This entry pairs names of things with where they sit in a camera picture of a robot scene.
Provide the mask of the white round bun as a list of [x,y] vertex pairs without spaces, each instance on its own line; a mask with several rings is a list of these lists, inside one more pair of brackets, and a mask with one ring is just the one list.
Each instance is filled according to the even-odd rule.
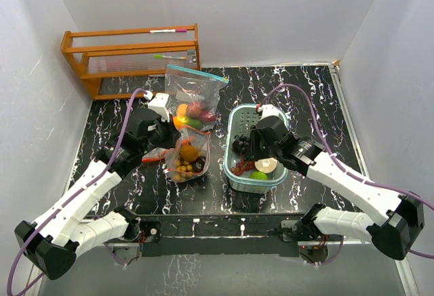
[[265,174],[272,173],[277,168],[277,160],[275,158],[264,158],[255,162],[257,171]]

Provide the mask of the light blue plastic basket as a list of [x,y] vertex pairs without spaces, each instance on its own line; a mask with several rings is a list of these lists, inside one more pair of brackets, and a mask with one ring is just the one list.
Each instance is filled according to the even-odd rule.
[[233,150],[233,143],[238,138],[249,137],[251,130],[261,118],[262,114],[256,111],[255,104],[241,104],[229,114],[223,171],[231,188],[238,192],[266,194],[282,184],[288,176],[288,170],[277,161],[246,161],[244,156],[236,154]]

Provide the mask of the green yellow mango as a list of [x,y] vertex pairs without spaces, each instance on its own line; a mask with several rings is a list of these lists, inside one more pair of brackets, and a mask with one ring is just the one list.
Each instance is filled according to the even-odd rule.
[[201,129],[202,122],[199,119],[187,116],[187,104],[181,104],[177,107],[176,116],[173,117],[174,125],[177,129],[184,125],[188,125],[195,129]]

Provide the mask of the orange fruit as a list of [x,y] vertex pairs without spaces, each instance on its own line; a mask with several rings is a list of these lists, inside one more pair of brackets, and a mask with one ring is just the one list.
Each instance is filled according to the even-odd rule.
[[185,144],[180,148],[180,157],[184,161],[192,163],[199,157],[199,153],[193,145]]

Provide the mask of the orange-zipper clear bag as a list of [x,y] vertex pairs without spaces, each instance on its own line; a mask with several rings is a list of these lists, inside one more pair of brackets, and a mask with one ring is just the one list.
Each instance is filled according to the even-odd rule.
[[142,157],[142,164],[164,161],[165,175],[182,183],[201,177],[210,166],[210,131],[183,125],[174,148],[154,148]]

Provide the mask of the longan bunch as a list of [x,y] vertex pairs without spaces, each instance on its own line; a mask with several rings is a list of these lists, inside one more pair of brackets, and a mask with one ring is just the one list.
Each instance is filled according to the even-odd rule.
[[175,162],[175,172],[173,178],[177,181],[182,179],[191,179],[196,173],[193,171],[193,166],[188,161],[178,159]]

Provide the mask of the blue-zipper clear bag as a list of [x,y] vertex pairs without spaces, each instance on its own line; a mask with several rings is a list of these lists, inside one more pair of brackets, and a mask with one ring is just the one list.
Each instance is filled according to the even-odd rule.
[[[170,64],[165,70],[165,92],[170,96],[167,108],[176,116],[179,105],[200,101],[203,110],[213,112],[216,116],[220,90],[228,83],[229,80],[225,77]],[[198,130],[210,130],[215,124],[216,120],[202,123]]]

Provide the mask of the magenta round fruit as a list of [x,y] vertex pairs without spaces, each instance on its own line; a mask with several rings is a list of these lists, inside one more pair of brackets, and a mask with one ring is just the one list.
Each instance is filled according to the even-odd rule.
[[202,110],[197,117],[202,123],[211,123],[216,120],[216,116],[213,112]]

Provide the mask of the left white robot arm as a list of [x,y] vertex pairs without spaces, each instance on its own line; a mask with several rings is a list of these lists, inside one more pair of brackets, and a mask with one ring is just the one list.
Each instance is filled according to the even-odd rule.
[[96,153],[79,180],[49,211],[32,223],[22,221],[16,226],[14,233],[24,256],[56,280],[90,249],[112,239],[135,240],[140,233],[138,216],[125,207],[88,223],[82,220],[141,165],[149,150],[173,148],[179,137],[167,108],[151,106],[134,112],[125,132],[114,135]]

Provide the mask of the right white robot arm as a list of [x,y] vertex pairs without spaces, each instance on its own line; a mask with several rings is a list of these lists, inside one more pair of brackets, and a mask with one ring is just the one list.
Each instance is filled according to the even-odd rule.
[[338,211],[316,204],[292,228],[297,234],[312,240],[333,234],[357,238],[372,243],[391,259],[402,260],[425,226],[423,204],[416,197],[383,191],[366,177],[357,177],[319,142],[295,137],[275,115],[252,127],[250,155],[254,160],[274,158],[359,208],[358,212]]

